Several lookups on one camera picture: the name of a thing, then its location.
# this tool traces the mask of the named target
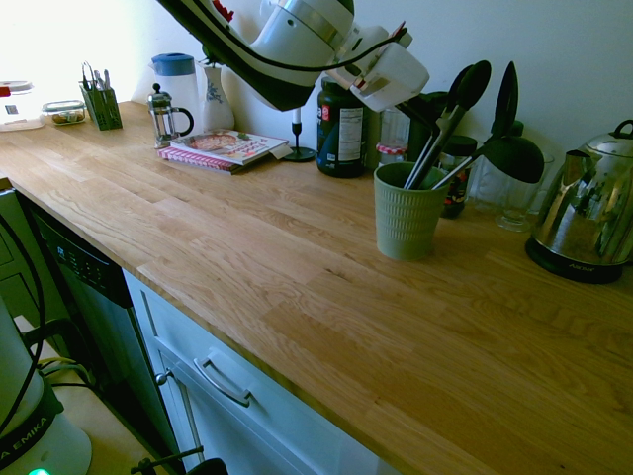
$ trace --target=kettle base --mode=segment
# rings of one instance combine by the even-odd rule
[[[586,284],[608,284],[622,276],[623,265],[593,265],[577,262],[556,254],[531,237],[525,252],[545,270],[570,280]]]

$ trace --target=drawer handle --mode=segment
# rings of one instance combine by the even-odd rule
[[[207,366],[213,366],[213,363],[211,362],[211,359],[207,358],[205,359],[202,363],[200,362],[200,360],[198,358],[194,358],[194,364],[196,365],[196,368],[198,368],[198,371],[200,371],[200,374],[214,387],[216,388],[218,391],[220,391],[222,394],[224,394],[225,396],[227,396],[229,399],[231,399],[232,401],[235,401],[236,403],[240,404],[241,406],[244,406],[245,408],[247,408],[248,406],[250,406],[250,397],[252,396],[252,393],[250,391],[248,391],[247,389],[244,389],[241,394],[236,394],[235,392],[233,392],[231,389],[229,389],[227,386],[225,386],[224,384],[222,384],[220,381],[216,381],[214,378],[212,378],[209,373],[207,373],[207,371],[205,371],[205,368]]]

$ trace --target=blue pitcher lid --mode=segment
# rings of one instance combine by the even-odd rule
[[[154,72],[159,76],[187,76],[196,72],[193,56],[181,52],[159,54],[151,62]]]

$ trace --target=dishwasher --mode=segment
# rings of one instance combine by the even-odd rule
[[[30,201],[23,208],[90,350],[99,395],[157,455],[177,453],[122,268]]]

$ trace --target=cookbook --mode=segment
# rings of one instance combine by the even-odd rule
[[[218,160],[217,158],[200,155],[199,153],[194,153],[192,151],[181,150],[179,148],[174,148],[173,146],[160,148],[156,151],[156,153],[158,156],[165,158],[168,161],[186,163],[188,165],[199,166],[229,175],[234,175],[245,168],[244,165],[239,165],[237,163],[233,163],[232,161]]]
[[[267,153],[271,153],[275,158],[292,153],[286,140],[227,129],[176,139],[171,141],[171,146],[238,165],[250,163]]]

